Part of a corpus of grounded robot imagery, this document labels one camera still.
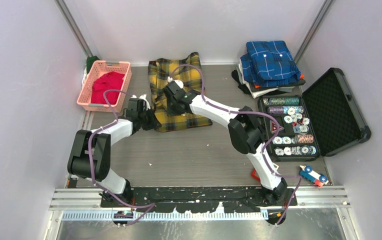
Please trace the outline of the yellow plaid flannel shirt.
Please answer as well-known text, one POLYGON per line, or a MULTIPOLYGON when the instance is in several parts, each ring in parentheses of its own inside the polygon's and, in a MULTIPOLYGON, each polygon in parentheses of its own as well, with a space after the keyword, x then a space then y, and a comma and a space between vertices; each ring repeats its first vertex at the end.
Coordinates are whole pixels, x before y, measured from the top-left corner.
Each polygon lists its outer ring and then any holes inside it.
POLYGON ((190 97, 200 94, 202 70, 198 52, 184 59, 158 58, 148 63, 152 109, 160 123, 156 131, 166 133, 211 126, 212 121, 191 113, 190 97))

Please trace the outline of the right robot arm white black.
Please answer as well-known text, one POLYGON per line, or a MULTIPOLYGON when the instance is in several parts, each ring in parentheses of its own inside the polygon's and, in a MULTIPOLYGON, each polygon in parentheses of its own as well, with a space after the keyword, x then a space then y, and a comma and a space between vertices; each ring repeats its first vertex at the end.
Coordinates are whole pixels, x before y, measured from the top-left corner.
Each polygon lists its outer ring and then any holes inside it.
POLYGON ((169 79, 163 88, 168 111, 176 115, 185 113, 206 117, 228 130, 232 146, 246 155, 258 174, 262 198, 269 205, 278 205, 288 188, 266 150, 264 129, 250 107, 236 108, 204 97, 196 90, 186 91, 183 82, 169 79))

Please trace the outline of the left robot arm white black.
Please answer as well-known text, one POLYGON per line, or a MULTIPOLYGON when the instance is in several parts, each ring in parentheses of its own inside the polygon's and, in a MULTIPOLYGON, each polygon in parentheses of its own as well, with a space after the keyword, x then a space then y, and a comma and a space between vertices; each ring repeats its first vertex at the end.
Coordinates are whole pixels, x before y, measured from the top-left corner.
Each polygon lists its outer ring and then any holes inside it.
POLYGON ((131 97, 117 120, 98 129, 76 132, 67 163, 68 173, 95 181, 103 187, 103 196, 108 201, 127 207, 132 202, 133 191, 130 182, 111 169, 111 148, 140 130, 149 131, 159 126, 147 96, 131 97))

